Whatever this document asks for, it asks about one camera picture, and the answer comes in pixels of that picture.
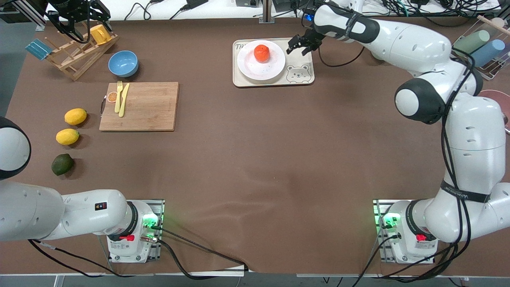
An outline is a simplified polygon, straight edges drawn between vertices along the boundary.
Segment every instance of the green cylinder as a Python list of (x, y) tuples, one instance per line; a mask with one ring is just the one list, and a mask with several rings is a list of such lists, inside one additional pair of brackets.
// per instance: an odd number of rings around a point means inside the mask
[(453, 44), (453, 47), (470, 54), (485, 45), (490, 38), (491, 36), (487, 31), (480, 30), (457, 40), (457, 42)]

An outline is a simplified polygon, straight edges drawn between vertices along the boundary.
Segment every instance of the green avocado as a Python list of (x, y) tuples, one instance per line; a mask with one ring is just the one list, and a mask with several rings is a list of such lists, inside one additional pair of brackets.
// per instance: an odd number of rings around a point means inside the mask
[(58, 155), (52, 163), (52, 171), (55, 175), (63, 175), (74, 166), (74, 160), (69, 154)]

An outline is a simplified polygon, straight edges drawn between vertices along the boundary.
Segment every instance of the yellow mug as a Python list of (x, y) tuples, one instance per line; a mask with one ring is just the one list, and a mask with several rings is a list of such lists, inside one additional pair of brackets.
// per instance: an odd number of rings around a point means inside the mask
[(110, 33), (106, 31), (105, 26), (102, 24), (90, 28), (90, 34), (92, 34), (92, 37), (94, 37), (94, 40), (98, 45), (102, 45), (112, 39)]

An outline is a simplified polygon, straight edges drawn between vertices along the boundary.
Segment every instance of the blue bowl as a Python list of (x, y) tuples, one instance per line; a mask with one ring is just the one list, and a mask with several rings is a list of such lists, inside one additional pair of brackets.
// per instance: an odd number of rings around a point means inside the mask
[(119, 77), (132, 76), (138, 70), (138, 58), (131, 51), (116, 52), (108, 61), (108, 69)]

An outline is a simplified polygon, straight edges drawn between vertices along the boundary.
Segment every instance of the fork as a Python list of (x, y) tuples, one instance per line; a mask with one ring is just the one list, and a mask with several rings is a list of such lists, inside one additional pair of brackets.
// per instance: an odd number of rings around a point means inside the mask
[(122, 81), (117, 81), (117, 99), (115, 100), (115, 112), (119, 113), (120, 111), (120, 92), (124, 89), (122, 85)]

